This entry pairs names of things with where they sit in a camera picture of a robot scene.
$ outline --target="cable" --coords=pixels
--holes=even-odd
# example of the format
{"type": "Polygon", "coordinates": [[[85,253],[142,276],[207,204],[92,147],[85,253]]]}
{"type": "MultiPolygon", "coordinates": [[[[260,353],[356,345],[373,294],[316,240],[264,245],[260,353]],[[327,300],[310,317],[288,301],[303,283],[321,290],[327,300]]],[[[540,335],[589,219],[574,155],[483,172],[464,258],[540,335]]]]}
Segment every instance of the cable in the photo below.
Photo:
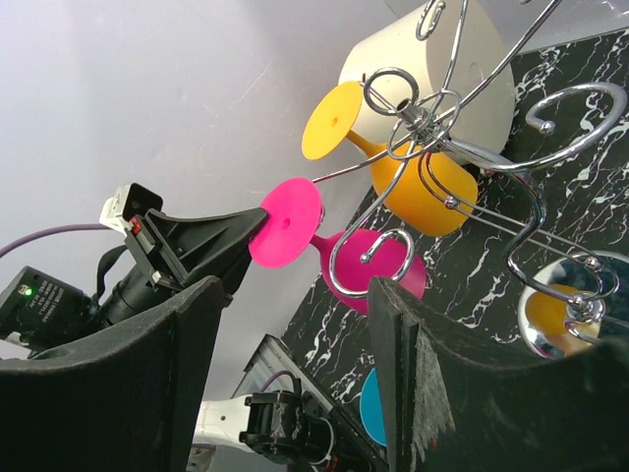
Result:
{"type": "Polygon", "coordinates": [[[282,376],[290,377],[293,380],[293,389],[295,390],[295,393],[299,396],[302,396],[302,383],[299,379],[297,379],[297,377],[295,377],[295,374],[293,374],[291,371],[278,371],[273,374],[259,389],[260,393],[264,393],[271,386],[271,384],[273,384],[277,379],[282,376]]]}
{"type": "Polygon", "coordinates": [[[17,239],[13,243],[8,244],[4,248],[0,248],[0,259],[4,258],[11,251],[14,251],[25,244],[36,241],[37,239],[52,236],[54,234],[69,233],[71,231],[93,231],[98,229],[109,229],[107,226],[103,226],[100,223],[87,223],[87,224],[68,224],[66,226],[56,226],[54,228],[42,229],[35,233],[31,233],[20,239],[17,239]]]}

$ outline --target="yellow disc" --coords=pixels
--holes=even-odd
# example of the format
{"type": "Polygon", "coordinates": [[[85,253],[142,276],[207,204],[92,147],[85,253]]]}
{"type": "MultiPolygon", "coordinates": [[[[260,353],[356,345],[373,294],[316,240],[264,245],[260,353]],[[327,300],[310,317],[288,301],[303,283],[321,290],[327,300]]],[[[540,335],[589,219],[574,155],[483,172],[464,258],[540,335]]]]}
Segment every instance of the yellow disc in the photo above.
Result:
{"type": "Polygon", "coordinates": [[[335,87],[313,112],[302,138],[302,153],[309,160],[326,157],[352,130],[363,104],[363,88],[358,82],[335,87]]]}
{"type": "MultiPolygon", "coordinates": [[[[567,285],[553,283],[550,286],[565,293],[578,292],[576,288],[567,285]]],[[[568,332],[563,324],[567,304],[562,300],[557,300],[542,292],[535,292],[527,300],[525,311],[531,325],[546,336],[559,336],[568,332]]]]}

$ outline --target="white container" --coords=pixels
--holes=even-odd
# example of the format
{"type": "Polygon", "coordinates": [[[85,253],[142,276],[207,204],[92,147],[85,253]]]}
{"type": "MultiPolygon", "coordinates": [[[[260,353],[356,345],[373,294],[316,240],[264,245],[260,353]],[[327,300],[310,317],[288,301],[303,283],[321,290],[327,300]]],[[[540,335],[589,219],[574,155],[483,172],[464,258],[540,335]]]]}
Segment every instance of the white container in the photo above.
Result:
{"type": "MultiPolygon", "coordinates": [[[[415,77],[421,96],[441,89],[462,0],[447,0],[446,3],[438,26],[425,41],[418,41],[415,37],[423,5],[359,42],[347,57],[339,84],[360,81],[363,75],[368,77],[382,67],[399,67],[415,77]]],[[[431,18],[432,12],[429,12],[427,24],[431,18]]],[[[485,10],[477,0],[470,0],[459,58],[449,88],[465,96],[490,74],[505,54],[506,48],[485,10]]],[[[408,86],[397,77],[377,79],[374,88],[392,103],[410,97],[408,86]]],[[[440,110],[446,110],[452,103],[452,99],[446,97],[440,110]]],[[[513,75],[511,68],[507,67],[461,111],[451,134],[455,138],[501,152],[511,130],[514,106],[513,75]]],[[[384,143],[395,121],[395,117],[378,115],[363,103],[353,130],[373,143],[384,143]]]]}

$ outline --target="marble surface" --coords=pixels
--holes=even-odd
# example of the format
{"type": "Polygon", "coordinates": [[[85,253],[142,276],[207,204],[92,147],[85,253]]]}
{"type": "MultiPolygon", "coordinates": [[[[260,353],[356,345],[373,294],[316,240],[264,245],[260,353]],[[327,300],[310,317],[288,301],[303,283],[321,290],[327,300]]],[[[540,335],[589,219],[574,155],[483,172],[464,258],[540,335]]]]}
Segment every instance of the marble surface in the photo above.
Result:
{"type": "MultiPolygon", "coordinates": [[[[611,100],[586,94],[569,97],[541,116],[554,119],[557,131],[543,138],[524,121],[527,110],[548,94],[583,82],[629,85],[629,30],[534,51],[516,58],[513,73],[518,105],[504,155],[514,161],[547,155],[591,130],[611,100]]],[[[629,121],[625,114],[600,143],[534,176],[548,199],[544,229],[592,250],[629,253],[629,121]]],[[[523,191],[501,176],[480,177],[480,203],[524,220],[529,204],[523,191]]],[[[374,200],[369,192],[357,215],[374,200]]],[[[366,227],[404,226],[381,207],[366,227]]],[[[451,319],[485,332],[496,343],[527,349],[517,326],[516,308],[523,285],[502,260],[509,235],[476,221],[444,238],[410,229],[417,254],[427,266],[424,300],[451,319]]],[[[558,256],[531,244],[520,252],[528,272],[536,273],[558,256]]],[[[296,361],[360,422],[360,394],[373,367],[367,319],[332,296],[322,278],[314,282],[283,335],[296,361]]]]}

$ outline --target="red clip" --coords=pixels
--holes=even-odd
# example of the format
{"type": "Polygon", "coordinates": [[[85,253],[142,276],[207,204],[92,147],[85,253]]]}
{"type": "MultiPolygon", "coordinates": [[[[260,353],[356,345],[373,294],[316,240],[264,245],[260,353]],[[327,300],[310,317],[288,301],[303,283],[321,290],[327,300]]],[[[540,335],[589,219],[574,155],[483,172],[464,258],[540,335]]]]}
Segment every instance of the red clip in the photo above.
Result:
{"type": "Polygon", "coordinates": [[[135,217],[131,218],[131,233],[134,236],[138,236],[138,233],[140,233],[140,231],[142,231],[142,226],[140,225],[138,219],[135,217]]]}

